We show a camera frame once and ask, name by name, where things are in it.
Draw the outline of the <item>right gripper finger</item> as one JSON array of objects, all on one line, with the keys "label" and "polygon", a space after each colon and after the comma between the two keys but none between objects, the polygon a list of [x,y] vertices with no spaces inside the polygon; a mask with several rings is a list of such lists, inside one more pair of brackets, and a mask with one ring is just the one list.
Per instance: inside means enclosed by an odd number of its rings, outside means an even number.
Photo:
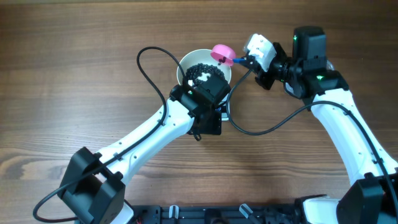
[{"label": "right gripper finger", "polygon": [[252,70],[252,73],[256,75],[261,74],[263,72],[261,65],[258,64],[257,62],[253,62],[252,64],[247,63],[245,67],[248,68],[249,70]]},{"label": "right gripper finger", "polygon": [[245,55],[240,58],[240,64],[252,64],[254,61],[254,57],[252,55]]}]

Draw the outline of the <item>pink scoop blue handle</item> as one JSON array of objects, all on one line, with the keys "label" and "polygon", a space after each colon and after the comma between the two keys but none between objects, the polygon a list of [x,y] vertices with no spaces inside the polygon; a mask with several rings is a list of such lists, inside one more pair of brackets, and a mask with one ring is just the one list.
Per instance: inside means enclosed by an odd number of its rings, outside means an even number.
[{"label": "pink scoop blue handle", "polygon": [[241,64],[246,60],[244,58],[237,58],[235,51],[227,45],[217,44],[210,53],[211,57],[218,63],[232,67],[234,64]]}]

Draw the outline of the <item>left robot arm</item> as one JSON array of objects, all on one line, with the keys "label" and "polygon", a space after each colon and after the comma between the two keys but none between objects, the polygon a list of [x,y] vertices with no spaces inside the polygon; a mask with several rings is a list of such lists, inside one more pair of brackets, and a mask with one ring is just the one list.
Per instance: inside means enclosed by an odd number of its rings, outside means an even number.
[{"label": "left robot arm", "polygon": [[204,134],[221,134],[217,107],[230,90],[229,82],[217,75],[196,86],[176,85],[165,105],[120,141],[96,153],[86,147],[74,153],[58,197],[80,223],[132,223],[134,210],[124,200],[132,177],[184,134],[197,141]]}]

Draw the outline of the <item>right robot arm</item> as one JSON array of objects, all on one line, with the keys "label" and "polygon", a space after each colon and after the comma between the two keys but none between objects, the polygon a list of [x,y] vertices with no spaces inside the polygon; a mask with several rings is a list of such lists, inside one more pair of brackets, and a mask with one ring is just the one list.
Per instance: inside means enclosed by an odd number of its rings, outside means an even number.
[{"label": "right robot arm", "polygon": [[340,199],[311,196],[300,202],[307,223],[396,223],[397,162],[360,115],[346,80],[326,56],[321,27],[294,30],[292,55],[253,34],[243,48],[256,82],[275,81],[304,103],[326,129],[348,173],[350,188]]}]

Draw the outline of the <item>white digital kitchen scale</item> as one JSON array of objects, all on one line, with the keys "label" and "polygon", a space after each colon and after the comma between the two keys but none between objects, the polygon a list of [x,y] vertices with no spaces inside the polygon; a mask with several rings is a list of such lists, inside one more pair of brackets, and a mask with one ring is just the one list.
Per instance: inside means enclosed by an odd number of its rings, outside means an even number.
[{"label": "white digital kitchen scale", "polygon": [[226,100],[223,100],[216,108],[217,111],[221,113],[221,120],[222,121],[228,121],[228,115],[227,115],[227,105],[226,105]]}]

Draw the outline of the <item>white bowl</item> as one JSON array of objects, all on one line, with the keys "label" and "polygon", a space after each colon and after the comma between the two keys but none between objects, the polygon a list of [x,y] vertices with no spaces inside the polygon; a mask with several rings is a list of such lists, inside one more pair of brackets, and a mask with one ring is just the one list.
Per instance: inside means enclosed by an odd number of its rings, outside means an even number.
[{"label": "white bowl", "polygon": [[218,63],[211,57],[210,53],[210,49],[198,49],[186,54],[186,56],[184,56],[180,61],[180,65],[182,66],[184,73],[187,71],[188,68],[198,63],[214,65],[224,73],[225,80],[230,83],[231,67]]}]

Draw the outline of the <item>black beans in bowl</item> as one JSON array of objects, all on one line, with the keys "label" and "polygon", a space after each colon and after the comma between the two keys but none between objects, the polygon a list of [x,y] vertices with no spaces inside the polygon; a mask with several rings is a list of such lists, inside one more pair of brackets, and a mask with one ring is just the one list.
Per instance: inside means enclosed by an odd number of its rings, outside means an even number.
[{"label": "black beans in bowl", "polygon": [[219,77],[221,79],[225,79],[224,73],[218,67],[204,63],[198,63],[188,68],[187,71],[185,72],[186,78],[187,74],[189,73],[209,73],[211,74],[210,77]]}]

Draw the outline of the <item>clear plastic container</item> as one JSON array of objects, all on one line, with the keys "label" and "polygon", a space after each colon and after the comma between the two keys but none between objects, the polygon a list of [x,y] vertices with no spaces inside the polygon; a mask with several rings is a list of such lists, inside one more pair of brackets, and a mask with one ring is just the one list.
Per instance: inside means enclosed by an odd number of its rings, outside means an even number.
[{"label": "clear plastic container", "polygon": [[326,69],[327,70],[334,70],[335,69],[333,64],[329,60],[326,61]]}]

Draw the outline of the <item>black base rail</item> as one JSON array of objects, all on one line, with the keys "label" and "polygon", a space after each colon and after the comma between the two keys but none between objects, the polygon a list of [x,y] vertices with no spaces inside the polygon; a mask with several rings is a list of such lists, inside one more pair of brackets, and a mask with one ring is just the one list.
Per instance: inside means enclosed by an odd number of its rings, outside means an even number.
[{"label": "black base rail", "polygon": [[183,223],[338,223],[336,215],[306,215],[298,204],[266,206],[180,207],[171,205],[133,206],[135,224],[183,224]]}]

